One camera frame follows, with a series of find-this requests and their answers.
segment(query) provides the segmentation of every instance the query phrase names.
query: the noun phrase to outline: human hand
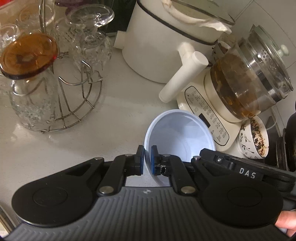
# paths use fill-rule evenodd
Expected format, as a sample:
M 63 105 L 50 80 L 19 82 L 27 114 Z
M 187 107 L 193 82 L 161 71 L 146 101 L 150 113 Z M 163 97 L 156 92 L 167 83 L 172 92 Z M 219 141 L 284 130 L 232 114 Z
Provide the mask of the human hand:
M 288 229 L 287 235 L 291 237 L 296 233 L 296 211 L 281 211 L 275 226 L 280 229 Z

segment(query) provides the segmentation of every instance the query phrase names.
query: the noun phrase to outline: floral bowl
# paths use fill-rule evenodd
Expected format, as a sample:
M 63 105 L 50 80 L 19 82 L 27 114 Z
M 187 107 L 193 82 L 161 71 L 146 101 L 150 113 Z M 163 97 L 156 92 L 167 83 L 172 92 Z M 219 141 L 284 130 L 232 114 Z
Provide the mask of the floral bowl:
M 267 131 L 258 116 L 254 116 L 243 123 L 236 142 L 239 151 L 248 158 L 263 159 L 268 154 Z

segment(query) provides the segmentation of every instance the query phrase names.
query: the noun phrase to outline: gray ribbed surface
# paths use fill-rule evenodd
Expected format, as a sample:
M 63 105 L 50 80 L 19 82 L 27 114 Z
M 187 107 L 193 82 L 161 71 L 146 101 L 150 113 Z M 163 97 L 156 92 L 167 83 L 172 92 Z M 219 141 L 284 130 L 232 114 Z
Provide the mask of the gray ribbed surface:
M 72 224 L 51 229 L 21 224 L 5 238 L 6 241 L 286 239 L 271 225 L 252 230 L 222 225 L 208 217 L 194 198 L 179 196 L 171 187 L 123 187 L 117 195 L 100 197 L 87 215 Z

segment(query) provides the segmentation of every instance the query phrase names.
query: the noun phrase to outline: countertop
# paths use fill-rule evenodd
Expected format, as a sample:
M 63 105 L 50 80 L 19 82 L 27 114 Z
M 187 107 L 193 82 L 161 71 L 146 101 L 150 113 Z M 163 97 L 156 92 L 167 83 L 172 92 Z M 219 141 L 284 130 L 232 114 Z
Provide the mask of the countertop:
M 112 161 L 118 155 L 136 153 L 153 119 L 178 108 L 176 101 L 165 104 L 159 100 L 163 86 L 135 73 L 121 50 L 114 49 L 98 105 L 81 123 L 67 130 L 44 134 L 29 131 L 0 100 L 0 205 L 16 222 L 11 198 L 22 185 L 96 156 Z M 128 177 L 126 185 L 157 183 L 145 167 L 144 175 Z

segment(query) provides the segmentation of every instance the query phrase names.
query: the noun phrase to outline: red object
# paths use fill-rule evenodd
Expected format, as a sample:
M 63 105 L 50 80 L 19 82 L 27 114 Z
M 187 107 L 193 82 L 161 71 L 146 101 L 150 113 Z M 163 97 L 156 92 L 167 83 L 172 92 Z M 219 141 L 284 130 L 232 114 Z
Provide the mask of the red object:
M 13 0 L 0 0 L 0 7 L 12 1 Z

